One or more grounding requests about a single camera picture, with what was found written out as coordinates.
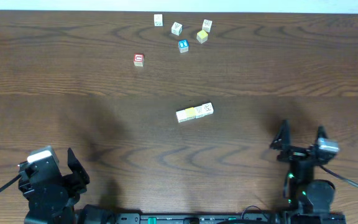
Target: white backdrop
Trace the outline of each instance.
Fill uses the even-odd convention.
[[[358,0],[0,0],[0,9],[358,14]]]

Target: wood grain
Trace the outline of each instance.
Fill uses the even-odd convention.
[[[0,11],[0,186],[52,145],[62,173],[72,147],[91,176],[77,208],[273,210],[285,205],[288,165],[268,145],[285,118],[299,146],[325,125],[342,149],[328,167],[358,182],[358,15],[167,13],[164,27],[152,18]],[[201,45],[203,19],[214,22]],[[177,110],[209,101],[214,114],[177,123]],[[337,187],[333,210],[358,223],[358,190],[316,172]],[[0,194],[0,223],[27,211],[17,187]]]

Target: yellow cube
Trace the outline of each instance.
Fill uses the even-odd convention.
[[[185,109],[187,119],[194,119],[196,118],[196,110],[194,108],[187,108]]]
[[[201,44],[206,42],[206,40],[208,40],[208,33],[205,32],[205,30],[201,30],[197,33],[197,40],[198,42],[200,42]]]

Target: blue die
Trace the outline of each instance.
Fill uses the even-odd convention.
[[[180,53],[189,51],[189,43],[187,40],[179,40],[178,47]]]

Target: red die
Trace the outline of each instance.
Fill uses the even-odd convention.
[[[134,57],[135,66],[142,66],[143,67],[143,63],[144,63],[144,55],[135,54],[135,57]]]

